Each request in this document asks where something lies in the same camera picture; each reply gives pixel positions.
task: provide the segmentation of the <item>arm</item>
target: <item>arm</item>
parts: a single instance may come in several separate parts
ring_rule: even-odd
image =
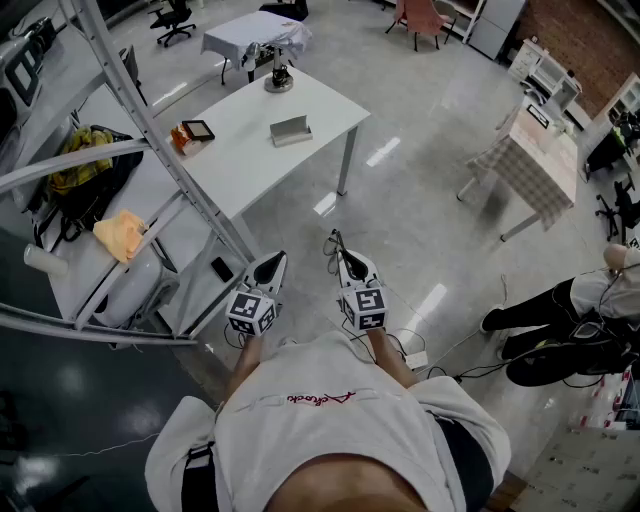
[[[227,402],[236,389],[253,373],[260,364],[260,353],[262,352],[262,337],[250,337],[244,344],[240,358],[233,369],[231,379],[227,385],[227,392],[224,401]]]
[[[385,372],[396,379],[405,388],[410,388],[418,383],[418,378],[398,354],[398,351],[387,338],[383,329],[367,331],[371,347],[376,355],[376,364]]]

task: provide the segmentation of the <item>metal frame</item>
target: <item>metal frame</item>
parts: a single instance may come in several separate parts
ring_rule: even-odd
[[[89,148],[26,165],[25,167],[16,169],[0,178],[0,193],[71,166],[92,162],[102,158],[152,149],[171,177],[178,184],[184,197],[174,196],[168,204],[158,212],[155,224],[152,225],[152,228],[144,236],[136,254],[152,243],[159,232],[185,207],[188,207],[189,203],[196,209],[211,228],[209,241],[203,251],[196,258],[194,272],[190,277],[183,302],[180,304],[178,330],[182,331],[182,323],[190,302],[191,294],[195,287],[195,280],[197,279],[197,275],[204,268],[207,254],[211,252],[213,243],[217,239],[220,239],[220,241],[229,248],[231,253],[244,265],[248,265],[249,259],[217,219],[215,212],[217,208],[215,204],[201,193],[200,189],[195,185],[180,163],[180,160],[174,150],[169,146],[165,137],[155,125],[150,111],[143,103],[135,84],[131,81],[124,64],[120,59],[118,52],[111,43],[111,36],[107,30],[104,20],[102,19],[102,14],[98,9],[96,0],[71,0],[71,4],[76,11],[76,16],[82,25],[84,33],[69,23],[67,13],[65,12],[64,14],[65,18],[67,18],[69,30],[81,32],[82,36],[89,43],[100,63],[100,66],[102,67],[103,76],[106,78],[107,85],[111,88],[116,99],[132,117],[133,121],[136,123],[145,138]],[[90,87],[85,88],[87,96],[96,88],[93,82],[90,84]],[[62,106],[61,110],[66,109],[66,107],[68,107],[68,105]],[[125,264],[115,265],[111,269],[106,278],[98,288],[94,290],[91,297],[82,307],[75,321],[67,321],[60,318],[39,315],[0,303],[0,326],[26,332],[44,334],[47,336],[103,343],[147,345],[192,345],[197,343],[197,341],[193,340],[195,332],[192,332],[191,335],[181,335],[176,332],[171,335],[163,335],[96,327],[87,324],[97,306],[107,295],[115,281],[123,275],[126,269],[127,265]],[[221,303],[222,301],[219,301],[219,303],[213,308],[213,311],[207,314],[206,320],[211,318],[213,312],[220,310]],[[201,328],[202,325],[198,324],[194,327],[194,331],[199,332]]]

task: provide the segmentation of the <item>orange cloth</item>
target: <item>orange cloth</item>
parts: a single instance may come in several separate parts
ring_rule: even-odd
[[[93,234],[96,235],[115,259],[128,263],[142,241],[147,229],[140,217],[128,210],[121,210],[116,217],[96,222]]]

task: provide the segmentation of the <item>black strap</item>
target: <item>black strap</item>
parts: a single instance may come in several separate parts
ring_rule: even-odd
[[[458,470],[468,512],[481,510],[493,491],[491,465],[482,447],[460,423],[434,416]]]
[[[215,443],[192,448],[187,455],[187,464],[182,477],[182,512],[218,512],[218,494],[216,492],[216,468],[211,448]],[[205,466],[190,468],[192,461],[208,457]]]

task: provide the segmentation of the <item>pink chair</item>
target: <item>pink chair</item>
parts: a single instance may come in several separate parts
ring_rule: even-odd
[[[418,33],[429,34],[436,37],[436,48],[439,50],[438,34],[447,22],[438,14],[432,0],[397,0],[396,13],[393,25],[385,34],[388,34],[398,23],[405,25],[407,30],[414,32],[414,50],[418,51]]]

